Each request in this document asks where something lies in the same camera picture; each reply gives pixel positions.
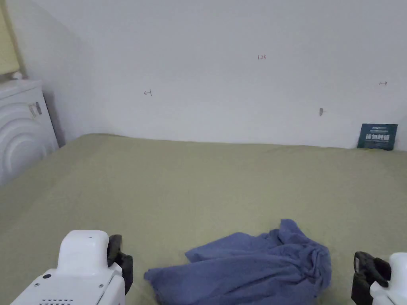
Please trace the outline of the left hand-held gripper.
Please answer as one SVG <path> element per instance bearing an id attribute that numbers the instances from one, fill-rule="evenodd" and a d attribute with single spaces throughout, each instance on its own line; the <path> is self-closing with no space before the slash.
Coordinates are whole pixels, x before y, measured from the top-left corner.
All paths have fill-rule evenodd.
<path id="1" fill-rule="evenodd" d="M 73 230 L 60 245 L 58 264 L 24 289 L 14 305 L 124 305 L 133 283 L 133 257 L 122 236 Z"/>

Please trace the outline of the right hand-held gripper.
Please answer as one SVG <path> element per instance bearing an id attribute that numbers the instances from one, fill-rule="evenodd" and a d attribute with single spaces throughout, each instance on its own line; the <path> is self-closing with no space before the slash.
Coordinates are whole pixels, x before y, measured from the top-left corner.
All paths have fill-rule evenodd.
<path id="1" fill-rule="evenodd" d="M 407 303 L 407 254 L 393 253 L 389 261 L 355 252 L 351 299 L 356 305 Z"/>

